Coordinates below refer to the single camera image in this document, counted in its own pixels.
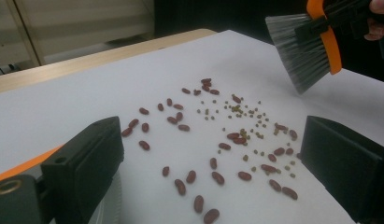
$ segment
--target brush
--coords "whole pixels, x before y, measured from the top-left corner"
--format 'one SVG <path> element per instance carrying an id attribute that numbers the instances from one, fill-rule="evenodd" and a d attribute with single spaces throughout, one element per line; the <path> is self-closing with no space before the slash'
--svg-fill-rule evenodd
<path id="1" fill-rule="evenodd" d="M 299 94 L 328 73 L 342 69 L 333 28 L 360 38 L 369 33 L 370 0 L 343 0 L 323 9 L 323 0 L 308 0 L 307 14 L 267 17 L 269 34 Z"/>

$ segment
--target bean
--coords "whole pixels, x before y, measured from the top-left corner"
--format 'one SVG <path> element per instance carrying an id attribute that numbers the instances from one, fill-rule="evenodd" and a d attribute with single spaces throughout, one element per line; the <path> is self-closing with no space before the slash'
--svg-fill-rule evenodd
<path id="1" fill-rule="evenodd" d="M 285 154 L 287 154 L 287 155 L 291 155 L 291 154 L 293 154 L 293 148 L 288 148 L 286 151 L 285 151 Z"/>
<path id="2" fill-rule="evenodd" d="M 241 104 L 241 100 L 240 98 L 236 97 L 235 95 L 232 96 L 233 100 L 238 103 L 238 104 Z"/>
<path id="3" fill-rule="evenodd" d="M 240 136 L 239 133 L 229 133 L 229 134 L 227 134 L 227 138 L 228 138 L 228 139 L 236 139 L 236 138 L 238 138 L 239 136 Z"/>
<path id="4" fill-rule="evenodd" d="M 149 124 L 143 123 L 142 124 L 142 132 L 147 133 L 149 131 Z"/>
<path id="5" fill-rule="evenodd" d="M 209 160 L 209 165 L 213 170 L 215 170 L 218 167 L 216 158 L 211 158 L 211 160 Z"/>
<path id="6" fill-rule="evenodd" d="M 272 161 L 272 162 L 276 162 L 277 161 L 277 158 L 276 158 L 276 156 L 275 155 L 273 155 L 273 154 L 268 154 L 268 159 L 270 160 L 270 161 Z"/>
<path id="7" fill-rule="evenodd" d="M 204 198 L 201 195 L 197 195 L 194 199 L 194 211 L 196 213 L 202 213 L 204 206 Z"/>
<path id="8" fill-rule="evenodd" d="M 295 130 L 290 130 L 290 136 L 292 138 L 292 141 L 295 141 L 297 139 L 297 133 Z"/>
<path id="9" fill-rule="evenodd" d="M 158 108 L 160 111 L 163 111 L 163 110 L 164 110 L 163 104 L 158 104 L 158 105 L 157 105 L 157 108 Z"/>
<path id="10" fill-rule="evenodd" d="M 130 128 L 134 128 L 136 126 L 136 124 L 139 123 L 139 119 L 133 119 L 131 120 L 131 122 L 128 124 L 128 127 Z"/>
<path id="11" fill-rule="evenodd" d="M 168 176 L 169 175 L 169 166 L 165 166 L 163 168 L 163 176 Z"/>
<path id="12" fill-rule="evenodd" d="M 219 143 L 219 147 L 225 150 L 230 150 L 230 148 L 232 148 L 230 145 L 227 145 L 225 143 Z"/>
<path id="13" fill-rule="evenodd" d="M 282 187 L 282 192 L 288 196 L 290 196 L 292 199 L 297 200 L 297 193 L 288 187 Z"/>
<path id="14" fill-rule="evenodd" d="M 214 221 L 219 217 L 219 215 L 220 212 L 218 209 L 213 208 L 209 210 L 204 216 L 204 224 L 214 223 Z"/>
<path id="15" fill-rule="evenodd" d="M 218 172 L 215 172 L 215 171 L 212 172 L 212 178 L 214 178 L 219 185 L 223 185 L 224 184 L 224 178 Z"/>
<path id="16" fill-rule="evenodd" d="M 176 179 L 175 180 L 175 186 L 178 188 L 178 193 L 180 195 L 185 195 L 186 194 L 186 186 L 183 183 L 183 181 Z"/>
<path id="17" fill-rule="evenodd" d="M 140 107 L 139 108 L 139 112 L 143 115 L 148 115 L 149 114 L 149 111 L 147 109 L 145 109 L 144 107 Z"/>
<path id="18" fill-rule="evenodd" d="M 124 131 L 121 132 L 121 136 L 127 137 L 133 132 L 133 128 L 127 128 Z"/>
<path id="19" fill-rule="evenodd" d="M 178 129 L 180 129 L 181 131 L 183 132 L 188 132 L 191 130 L 191 128 L 189 127 L 189 125 L 186 125 L 186 124 L 179 124 L 178 125 Z"/>
<path id="20" fill-rule="evenodd" d="M 183 114 L 182 112 L 177 112 L 177 115 L 175 116 L 175 119 L 177 121 L 181 121 L 183 119 Z"/>
<path id="21" fill-rule="evenodd" d="M 285 153 L 285 149 L 283 147 L 279 147 L 276 150 L 274 150 L 274 155 L 276 156 L 281 156 L 284 153 Z"/>
<path id="22" fill-rule="evenodd" d="M 188 177 L 186 177 L 186 182 L 192 184 L 195 180 L 196 173 L 194 170 L 189 171 Z"/>
<path id="23" fill-rule="evenodd" d="M 281 192 L 281 186 L 277 181 L 275 181 L 274 179 L 270 179 L 268 183 L 270 184 L 271 188 L 273 188 L 275 191 Z"/>
<path id="24" fill-rule="evenodd" d="M 178 110 L 182 110 L 183 109 L 183 105 L 176 104 L 176 105 L 174 105 L 174 108 L 178 109 Z"/>
<path id="25" fill-rule="evenodd" d="M 247 142 L 247 139 L 246 138 L 243 138 L 243 137 L 240 137 L 240 138 L 235 138 L 233 139 L 233 142 L 235 144 L 244 144 Z"/>
<path id="26" fill-rule="evenodd" d="M 220 94 L 220 92 L 217 91 L 217 90 L 210 90 L 209 92 L 210 92 L 211 94 L 214 94 L 214 95 L 219 95 L 219 94 Z"/>
<path id="27" fill-rule="evenodd" d="M 238 177 L 240 177 L 242 180 L 251 180 L 252 179 L 252 175 L 250 175 L 249 173 L 247 172 L 238 172 Z"/>
<path id="28" fill-rule="evenodd" d="M 149 146 L 149 144 L 147 143 L 147 142 L 145 142 L 145 141 L 139 141 L 139 145 L 143 148 L 143 149 L 145 149 L 145 150 L 150 150 L 150 146 Z"/>
<path id="29" fill-rule="evenodd" d="M 262 164 L 261 165 L 262 170 L 267 171 L 269 173 L 274 173 L 277 171 L 277 168 L 271 165 Z"/>
<path id="30" fill-rule="evenodd" d="M 171 100 L 171 98 L 168 98 L 168 99 L 167 99 L 167 105 L 168 105 L 168 106 L 171 106 L 171 105 L 172 105 L 172 100 Z"/>
<path id="31" fill-rule="evenodd" d="M 189 90 L 186 89 L 186 88 L 182 88 L 182 91 L 183 91 L 184 93 L 186 93 L 186 94 L 190 94 L 190 93 L 191 93 L 191 91 L 189 91 Z"/>
<path id="32" fill-rule="evenodd" d="M 168 117 L 167 120 L 172 124 L 178 124 L 178 120 L 174 117 Z"/>

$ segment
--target hand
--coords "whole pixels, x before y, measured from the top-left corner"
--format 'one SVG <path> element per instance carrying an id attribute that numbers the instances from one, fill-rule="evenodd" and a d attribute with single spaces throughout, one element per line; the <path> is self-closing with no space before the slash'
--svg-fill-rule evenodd
<path id="1" fill-rule="evenodd" d="M 370 10 L 376 14 L 384 14 L 384 0 L 372 0 Z M 384 36 L 384 24 L 368 19 L 369 34 L 365 35 L 367 40 L 379 40 Z"/>

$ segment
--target kidney bean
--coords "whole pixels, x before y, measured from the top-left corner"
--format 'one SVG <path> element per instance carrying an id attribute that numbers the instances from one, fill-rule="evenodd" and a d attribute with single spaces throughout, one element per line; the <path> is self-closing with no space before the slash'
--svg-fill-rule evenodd
<path id="1" fill-rule="evenodd" d="M 209 91 L 209 87 L 208 86 L 202 86 L 201 89 L 203 89 L 203 91 Z"/>
<path id="2" fill-rule="evenodd" d="M 250 175 L 249 173 L 247 172 L 238 172 L 238 177 L 240 177 L 242 180 L 251 180 L 252 179 L 252 175 Z"/>
<path id="3" fill-rule="evenodd" d="M 167 105 L 168 105 L 168 106 L 171 106 L 171 105 L 172 105 L 172 100 L 171 100 L 171 98 L 168 98 L 168 99 L 167 99 Z"/>
<path id="4" fill-rule="evenodd" d="M 288 196 L 290 196 L 292 199 L 297 200 L 298 196 L 297 193 L 288 187 L 282 187 L 282 192 Z"/>
<path id="5" fill-rule="evenodd" d="M 200 94 L 201 94 L 201 91 L 199 91 L 199 90 L 194 90 L 193 93 L 194 93 L 194 95 L 200 95 Z"/>
<path id="6" fill-rule="evenodd" d="M 168 176 L 169 175 L 169 166 L 165 166 L 163 168 L 163 176 Z"/>
<path id="7" fill-rule="evenodd" d="M 240 136 L 239 133 L 229 133 L 229 134 L 227 134 L 227 138 L 228 138 L 228 139 L 236 139 L 236 138 L 238 138 L 239 136 Z"/>
<path id="8" fill-rule="evenodd" d="M 227 145 L 225 143 L 219 143 L 219 148 L 225 149 L 225 150 L 230 150 L 232 148 L 230 145 Z"/>
<path id="9" fill-rule="evenodd" d="M 274 155 L 276 156 L 281 156 L 284 153 L 285 153 L 285 149 L 283 147 L 279 147 L 276 150 L 274 150 Z"/>
<path id="10" fill-rule="evenodd" d="M 201 195 L 197 195 L 194 199 L 194 211 L 196 213 L 202 213 L 204 206 L 204 198 Z"/>
<path id="11" fill-rule="evenodd" d="M 288 148 L 286 151 L 285 151 L 285 154 L 287 154 L 287 155 L 291 155 L 291 154 L 293 154 L 293 148 Z"/>
<path id="12" fill-rule="evenodd" d="M 163 110 L 164 110 L 163 104 L 158 104 L 158 105 L 157 105 L 157 108 L 158 108 L 160 111 L 163 111 Z"/>
<path id="13" fill-rule="evenodd" d="M 147 142 L 145 142 L 145 141 L 139 141 L 139 145 L 143 148 L 143 149 L 145 149 L 145 150 L 150 150 L 150 146 L 149 146 L 149 144 L 147 143 Z"/>
<path id="14" fill-rule="evenodd" d="M 183 114 L 182 112 L 177 112 L 177 115 L 175 116 L 175 119 L 177 121 L 181 121 L 183 119 Z"/>
<path id="15" fill-rule="evenodd" d="M 216 219 L 218 219 L 220 212 L 218 209 L 209 210 L 204 216 L 204 224 L 212 224 Z"/>
<path id="16" fill-rule="evenodd" d="M 186 177 L 186 182 L 192 184 L 195 180 L 196 173 L 194 170 L 189 171 L 188 177 Z"/>
<path id="17" fill-rule="evenodd" d="M 175 186 L 178 188 L 178 193 L 180 195 L 185 195 L 186 194 L 186 186 L 183 183 L 183 181 L 176 179 L 175 180 Z"/>
<path id="18" fill-rule="evenodd" d="M 223 185 L 224 184 L 224 178 L 218 172 L 215 172 L 215 171 L 212 172 L 212 178 L 214 178 L 219 185 Z"/>
<path id="19" fill-rule="evenodd" d="M 275 155 L 273 155 L 273 154 L 268 154 L 268 159 L 270 160 L 270 161 L 272 161 L 272 162 L 276 162 L 277 161 L 277 158 L 276 158 L 276 156 Z"/>
<path id="20" fill-rule="evenodd" d="M 136 126 L 136 124 L 139 123 L 139 119 L 133 119 L 131 120 L 131 122 L 128 124 L 128 127 L 130 128 L 134 128 Z"/>
<path id="21" fill-rule="evenodd" d="M 233 139 L 233 142 L 235 144 L 244 144 L 247 142 L 247 139 L 246 138 L 243 138 L 243 137 L 239 137 L 239 138 L 235 138 Z"/>
<path id="22" fill-rule="evenodd" d="M 269 173 L 275 173 L 277 171 L 277 168 L 271 165 L 262 164 L 261 165 L 262 170 L 267 171 Z"/>
<path id="23" fill-rule="evenodd" d="M 143 123 L 142 124 L 142 132 L 147 133 L 149 131 L 149 124 Z"/>
<path id="24" fill-rule="evenodd" d="M 292 138 L 292 141 L 295 141 L 297 139 L 297 133 L 295 130 L 290 130 L 290 136 Z"/>
<path id="25" fill-rule="evenodd" d="M 184 93 L 186 93 L 186 94 L 190 94 L 190 93 L 191 93 L 191 91 L 189 91 L 189 90 L 186 89 L 186 88 L 182 88 L 182 91 L 183 91 Z"/>
<path id="26" fill-rule="evenodd" d="M 209 160 L 209 165 L 211 165 L 211 168 L 215 170 L 218 167 L 216 158 L 211 158 L 211 160 Z"/>
<path id="27" fill-rule="evenodd" d="M 214 94 L 214 95 L 219 95 L 220 92 L 218 90 L 210 90 L 209 91 L 211 94 Z"/>
<path id="28" fill-rule="evenodd" d="M 124 131 L 121 132 L 121 136 L 127 137 L 133 132 L 133 128 L 127 128 Z"/>
<path id="29" fill-rule="evenodd" d="M 276 192 L 281 192 L 281 186 L 277 181 L 275 181 L 274 179 L 270 179 L 268 183 L 270 184 L 271 188 L 273 188 Z"/>
<path id="30" fill-rule="evenodd" d="M 179 124 L 178 129 L 180 129 L 183 132 L 188 132 L 191 130 L 191 128 L 186 124 Z"/>
<path id="31" fill-rule="evenodd" d="M 183 105 L 174 105 L 174 108 L 178 109 L 178 110 L 182 110 L 183 109 Z"/>
<path id="32" fill-rule="evenodd" d="M 178 124 L 178 120 L 174 117 L 168 117 L 167 120 L 172 124 Z"/>
<path id="33" fill-rule="evenodd" d="M 238 104 L 241 104 L 241 100 L 240 98 L 236 97 L 235 95 L 232 96 L 233 100 L 238 103 Z"/>

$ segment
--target brush bristles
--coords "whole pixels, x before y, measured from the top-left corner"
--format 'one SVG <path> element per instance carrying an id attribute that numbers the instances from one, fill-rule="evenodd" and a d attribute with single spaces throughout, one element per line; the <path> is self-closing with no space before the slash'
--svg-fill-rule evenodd
<path id="1" fill-rule="evenodd" d="M 302 94 L 330 72 L 328 56 L 318 36 L 298 43 L 294 29 L 311 21 L 306 14 L 267 17 L 268 31 L 297 91 Z"/>

